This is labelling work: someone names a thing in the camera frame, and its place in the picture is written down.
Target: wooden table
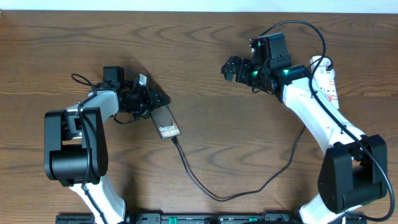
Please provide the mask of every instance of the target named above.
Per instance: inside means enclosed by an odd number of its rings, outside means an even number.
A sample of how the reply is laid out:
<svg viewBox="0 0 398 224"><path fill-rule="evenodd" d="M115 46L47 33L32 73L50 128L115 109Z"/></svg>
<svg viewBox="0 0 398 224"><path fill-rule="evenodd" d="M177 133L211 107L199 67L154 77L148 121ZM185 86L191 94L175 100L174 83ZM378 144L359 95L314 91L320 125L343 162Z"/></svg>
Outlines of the wooden table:
<svg viewBox="0 0 398 224"><path fill-rule="evenodd" d="M0 223L53 223L89 212L82 199L44 173L44 114L76 104L100 82L103 66L151 75L171 97L183 151L195 175L220 197L258 189L287 163L303 124L276 97L220 75L230 55L250 58L249 39L283 20L323 32L335 63L340 111L389 149L398 186L398 16L377 14L6 11L0 19ZM294 63L321 52L318 36L291 24ZM323 155L306 131L293 164L261 193L212 201L187 177L170 140L151 120L104 124L108 174L130 207L164 213L293 210L317 194ZM389 199L365 206L383 216ZM389 223L398 222L394 215Z"/></svg>

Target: black wire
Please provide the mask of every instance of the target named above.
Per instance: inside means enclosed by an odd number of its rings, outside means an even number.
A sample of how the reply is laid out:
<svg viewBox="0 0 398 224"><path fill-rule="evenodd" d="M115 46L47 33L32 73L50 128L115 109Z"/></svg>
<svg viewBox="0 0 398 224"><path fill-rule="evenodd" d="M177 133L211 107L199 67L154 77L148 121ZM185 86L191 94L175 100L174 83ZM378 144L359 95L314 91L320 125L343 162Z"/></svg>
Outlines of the black wire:
<svg viewBox="0 0 398 224"><path fill-rule="evenodd" d="M272 93L270 93L270 92L268 92L268 91L266 91L266 90L256 90L256 87L253 87L253 88L251 89L251 91L252 91L253 93L259 93L259 92L263 91L264 93L268 93L268 94L272 95Z"/></svg>
<svg viewBox="0 0 398 224"><path fill-rule="evenodd" d="M296 139L296 142L295 142L294 147L293 147L293 149L292 149L292 155L290 156L289 162L286 164L286 166L284 166L283 168L281 168L280 171L278 171L278 172L277 172L276 174L274 174L270 179L268 179L267 182L266 182L260 189L258 189L258 190L253 190L253 191L249 191L249 192L239 193L239 194L230 196L230 197L228 197L228 198L226 198L226 199L219 199L213 192L211 192L211 191L209 191L209 190L206 190L206 187L205 187L202 183L200 183L199 180L196 181L196 180L192 177L192 175L191 175L191 173L189 172L188 167L187 167L187 165L186 165L186 163L185 163L185 159L184 159L184 156L183 156L183 154L182 154L182 150L181 150L180 145L179 145L179 143L178 143L177 137L174 136L174 137L172 138L172 141L173 141L175 147L178 149L178 153L180 154L180 157L181 157L181 160L182 160L182 164L184 165L185 171L187 172L187 174L188 174L189 178L192 180L192 182L193 182L203 193L205 193L207 196L209 196L211 199L213 199L213 200L215 200L215 201L217 201L217 202L227 202L227 201L229 201L229 200L232 200L232 199L237 198L237 197L240 197L240 196L249 195L249 194L256 194L256 193L262 191L273 179L275 179L279 174L283 173L283 171L285 171L287 168L289 168L289 166L290 166L291 163L293 162L293 157L294 157L294 153L295 153L296 148L297 148L297 144L299 143L299 140L300 140L301 135L303 134L304 130L305 130L305 126L303 127L303 129L301 130L299 136L298 136L297 139Z"/></svg>
<svg viewBox="0 0 398 224"><path fill-rule="evenodd" d="M373 221L373 222L383 222L388 220L392 214L394 213L394 209L395 209L395 197L394 197L394 191L392 189L392 185L391 182L388 178L388 176L386 175L386 173L383 171L383 169L380 166L380 163L377 161L377 159L372 155L372 153L367 149L367 147L365 147L365 145L363 143L361 143L361 141L359 141L359 139L350 131L347 130L346 125L342 124L330 111L329 109L321 102L321 100L319 99L319 97L317 96L317 93L314 91L313 86L312 86L312 80L313 80L313 76L315 74L315 71L317 70L317 68L319 67L319 65L321 64L323 58L325 58L325 53L326 53L326 43L325 43L325 39L323 38L322 33L319 31L318 28L316 28L314 25L312 25L309 22L304 22L304 21L284 21L284 22L280 22L277 23L275 25L273 25L272 27L268 28L265 32L263 32L261 35L264 35L266 33L268 33L270 30L272 30L275 27L278 27L280 25L283 24L289 24L289 23L298 23L298 24L304 24L306 26L311 27L313 30L315 30L315 32L317 32L317 34L319 35L319 38L322 41L322 47L323 47L323 52L322 52L322 56L319 58L318 63L315 65L315 68L311 71L311 77L309 79L309 86L310 86L310 91L311 94L313 95L313 97L316 99L316 101L318 102L318 104L322 107L322 109L325 111L326 114L329 115L329 117L341 128L342 131L344 131L351 139L354 140L354 142L356 142L357 144L359 144L359 146L362 148L362 150L366 153L366 155L372 160L372 162L376 165L376 167L379 169L380 173L383 175L384 179L386 180L386 184L387 184L387 189L389 191L389 196L390 196L390 208L389 211L387 213L387 215L385 215L384 217L381 218L373 218L373 217L368 217L366 215L362 215L362 214L358 214L355 212L347 212L350 215L354 215L358 218L363 218L369 221Z"/></svg>
<svg viewBox="0 0 398 224"><path fill-rule="evenodd" d="M139 117L140 117L140 115L138 115L138 116L136 116L136 117L135 117L134 119L132 119L132 120L123 122L123 121L120 121L120 120L116 119L116 116L117 116L117 115L118 115L118 114L116 113L116 114L113 116L113 120L114 120L116 123L118 123L118 124L131 124L131 123L133 123L133 122L138 121L138 120L139 120Z"/></svg>
<svg viewBox="0 0 398 224"><path fill-rule="evenodd" d="M77 80L74 76L78 76L82 79L84 79L87 83L83 83L79 80ZM81 111L81 107L90 99L94 98L97 95L97 90L94 86L94 84L92 82L89 81L89 79L87 79L86 77L84 77L83 75L79 75L79 74L71 74L71 77L74 81L81 83L83 85L88 85L91 86L93 89L93 94L91 96L89 96L87 99L80 101L77 104L77 113L79 114L79 120L81 123L81 131L82 131L82 137L85 137L85 141L86 141L86 150L87 150L87 167L86 167L86 173L85 173L85 177L83 179L83 182L81 183L81 189L85 192L85 195L88 197L88 200L91 202L91 204L93 205L93 207L95 208L95 210L99 213L99 216L101 217L102 221L104 224L108 224L108 222L105 219L104 213L101 211L101 209L99 208L99 206L95 203L93 197L90 194L90 191L86 188L86 184L88 182L88 178L90 175L90 170L91 170L91 146L90 146L90 138L88 136L88 131L87 131L87 127L86 127L86 123L84 121L84 117L83 117L83 112Z"/></svg>
<svg viewBox="0 0 398 224"><path fill-rule="evenodd" d="M80 84L91 86L92 89L93 89L94 94L97 94L97 89L95 88L94 84L93 84L92 82L89 81L89 79L87 79L87 78L84 77L83 75L79 75L79 74L76 74L76 73L73 73L73 74L71 74L70 76L72 77L72 79L73 79L74 81L76 81L76 82L78 82L78 83L80 83ZM86 82L83 83L82 81L77 80L77 79L75 78L75 76L84 79L84 81L86 81Z"/></svg>

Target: green connector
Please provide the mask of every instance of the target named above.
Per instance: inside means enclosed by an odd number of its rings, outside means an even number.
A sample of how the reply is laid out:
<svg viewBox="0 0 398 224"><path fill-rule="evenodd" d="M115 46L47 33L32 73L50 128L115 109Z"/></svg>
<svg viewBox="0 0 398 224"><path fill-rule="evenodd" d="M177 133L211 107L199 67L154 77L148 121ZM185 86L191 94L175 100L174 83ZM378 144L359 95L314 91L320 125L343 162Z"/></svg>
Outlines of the green connector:
<svg viewBox="0 0 398 224"><path fill-rule="evenodd" d="M169 224L177 224L177 218L170 217L169 218Z"/></svg>

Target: black cable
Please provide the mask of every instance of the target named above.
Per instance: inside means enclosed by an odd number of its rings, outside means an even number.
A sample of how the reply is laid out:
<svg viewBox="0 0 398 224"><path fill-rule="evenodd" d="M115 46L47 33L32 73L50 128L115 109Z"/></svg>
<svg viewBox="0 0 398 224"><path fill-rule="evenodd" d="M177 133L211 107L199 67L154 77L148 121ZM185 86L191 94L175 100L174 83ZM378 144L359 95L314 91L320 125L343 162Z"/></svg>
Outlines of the black cable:
<svg viewBox="0 0 398 224"><path fill-rule="evenodd" d="M268 93L268 94L270 94L270 95L273 95L272 93L268 92L267 90L256 90L256 87L253 87L253 88L251 89L251 91L252 91L253 93L259 93L259 92L263 91L264 93Z"/></svg>
<svg viewBox="0 0 398 224"><path fill-rule="evenodd" d="M322 56L319 58L318 63L315 65L315 68L311 71L311 77L309 79L309 86L310 86L310 91L311 94L313 95L313 97L316 99L316 101L318 102L318 104L322 107L322 109L325 111L325 113L327 115L329 115L329 117L341 128L342 131L344 131L351 139L354 140L354 142L356 142L357 144L359 144L359 146L362 148L362 150L366 153L366 155L372 160L372 162L376 165L376 167L379 169L380 173L383 175L384 180L386 180L387 183L387 189L389 191L389 196L390 196L390 208L389 211L387 213L387 215L385 215L384 217L381 218L373 218L373 217L368 217L366 215L361 215L361 214L357 214L354 212L347 212L350 215L354 215L358 218L363 218L369 221L373 221L373 222L383 222L388 220L392 214L394 213L394 209L395 209L395 197L394 197L394 191L392 189L392 185L391 182L388 178L388 176L386 175L386 173L383 171L383 169L380 166L380 163L377 161L377 159L371 154L371 152L369 152L369 150L364 146L364 144L361 143L361 141L359 141L359 139L350 131L347 130L346 125L342 124L330 111L329 109L321 102L321 100L319 99L319 97L317 96L317 93L314 91L313 86L312 86L312 80L313 80L313 76L315 74L315 71L317 70L317 68L319 67L319 65L321 64L321 61L323 60L323 58L325 58L325 53L326 53L326 43L325 43L325 39L323 38L322 33L319 31L318 28L316 28L314 25L312 25L309 22L304 22L304 21L284 21L284 22L280 22L277 23L275 25L273 25L272 27L268 28L265 32L263 32L261 35L264 35L266 33L268 33L270 30L272 30L275 27L278 27L280 25L283 24L289 24L289 23L298 23L298 24L304 24L306 26L311 27L313 30L315 30L315 32L317 32L317 34L319 35L319 38L322 41L322 47L323 47L323 52L322 52Z"/></svg>
<svg viewBox="0 0 398 224"><path fill-rule="evenodd" d="M83 83L83 82L77 80L74 76L78 76L78 77L84 79L86 81L86 83ZM87 101L90 101L92 98L94 98L97 95L97 90L96 90L94 84L92 82L90 82L89 79L87 79L83 75L79 75L79 74L73 73L73 74L71 74L71 77L72 77L72 79L74 81L76 81L78 83L81 83L83 85L91 86L92 89L93 89L93 94L91 96L89 96L88 98L86 98L83 101L79 101L79 103L77 104L77 113L79 114L79 120L80 120L80 123L81 123L81 131L82 131L82 135L81 136L85 137L86 150L87 150L87 167L86 167L85 177L83 179L83 182L81 183L81 189L85 192L85 195L88 197L88 200L91 202L91 204L93 205L95 210L99 213L99 216L101 217L103 223L104 224L108 224L108 222L105 219L104 213L101 211L99 206L95 203L93 197L90 194L90 191L86 188L86 184L88 182L88 178L89 178L89 175L90 175L90 169L91 169L91 146L90 146L90 138L88 136L88 131L87 131L86 123L84 121L83 112L81 111L81 107Z"/></svg>
<svg viewBox="0 0 398 224"><path fill-rule="evenodd" d="M196 181L196 180L192 177L192 175L191 175L191 173L189 172L188 167L187 167L187 165L186 165L186 163L185 163L185 159L184 159L184 156L183 156L183 154L182 154L182 151L181 151L180 145L179 145L179 143L178 143L177 137L174 136L174 137L172 138L172 141L173 141L175 147L178 149L178 153L180 154L180 157L181 157L181 160L182 160L182 164L184 165L185 171L187 172L187 174L188 174L189 178L192 180L192 182L193 182L203 193L205 193L207 196L209 196L211 199L213 199L213 200L215 200L215 201L217 201L217 202L227 202L227 201L229 201L229 200L232 200L232 199L237 198L237 197L240 197L240 196L249 195L249 194L256 194L256 193L262 191L273 179L275 179L279 174L283 173L283 171L285 171L287 168L289 168L289 166L290 166L291 163L293 162L293 157L294 157L294 153L295 153L296 148L297 148L297 144L299 143L299 140L300 140L301 135L303 134L304 130L305 130L305 126L303 127L303 129L301 130L299 136L298 136L297 139L296 139L296 142L295 142L294 147L293 147L293 149L292 149L292 155L290 156L289 162L286 164L286 166L284 166L283 168L281 168L280 171L278 171L278 172L277 172L276 174L274 174L270 179L268 179L267 182L266 182L260 189L258 189L258 190L253 190L253 191L249 191L249 192L239 193L239 194L230 196L230 197L228 197L228 198L226 198L226 199L219 199L213 192L210 192L209 190L206 190L206 187L205 187L202 183L200 183L199 180Z"/></svg>
<svg viewBox="0 0 398 224"><path fill-rule="evenodd" d="M117 116L117 115L118 115L117 113L114 114L113 120L114 120L116 123L118 123L118 124L131 124L131 123L133 123L133 122L138 121L138 120L139 120L139 117L140 117L140 115L138 115L138 116L136 116L136 117L135 117L134 119L132 119L132 120L123 122L123 121L120 121L120 120L116 119L116 116Z"/></svg>
<svg viewBox="0 0 398 224"><path fill-rule="evenodd" d="M87 78L84 77L83 75L79 75L79 74L76 74L76 73L73 73L73 74L71 74L70 76L72 77L72 79L73 79L74 81L76 81L76 82L78 82L78 83L80 83L80 84L91 86L92 89L93 89L94 94L97 94L97 89L95 88L94 84L93 84L92 82L89 81L89 79L87 79ZM86 82L84 83L84 82L82 82L82 81L80 81L80 80L77 80L77 79L75 78L75 76L84 79L84 81L86 81Z"/></svg>

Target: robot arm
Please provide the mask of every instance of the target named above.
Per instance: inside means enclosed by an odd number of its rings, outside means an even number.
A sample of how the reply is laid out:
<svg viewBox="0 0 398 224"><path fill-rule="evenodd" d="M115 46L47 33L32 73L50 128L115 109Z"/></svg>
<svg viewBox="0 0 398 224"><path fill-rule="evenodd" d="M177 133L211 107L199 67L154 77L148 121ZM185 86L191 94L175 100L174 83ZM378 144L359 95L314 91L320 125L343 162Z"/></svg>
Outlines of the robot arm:
<svg viewBox="0 0 398 224"><path fill-rule="evenodd" d="M318 178L319 194L300 209L303 222L328 223L345 211L385 197L387 184L380 170L313 97L309 86L311 73L304 65L292 66L284 35L262 35L252 39L250 46L251 60L232 56L223 65L221 73L225 79L232 81L236 76L237 82L253 87L253 91L258 89L275 95L299 116L325 156ZM354 127L322 94L315 79L312 80L314 94L349 132L360 139L386 173L387 147L384 140L378 135L367 137ZM353 159L361 162L360 165L353 168Z"/></svg>
<svg viewBox="0 0 398 224"><path fill-rule="evenodd" d="M134 119L150 117L151 112L167 105L169 99L147 86L147 78L139 75L134 81L124 80L121 67L104 67L104 82L96 93L88 94L81 106L87 133L82 131L78 104L45 115L45 172L51 180L76 192L93 212L95 222L134 223L126 211L126 203L116 193L106 171L108 151L103 123L116 113L127 112ZM91 166L88 182L82 188L87 170L86 138L90 139ZM81 144L63 142L81 139Z"/></svg>

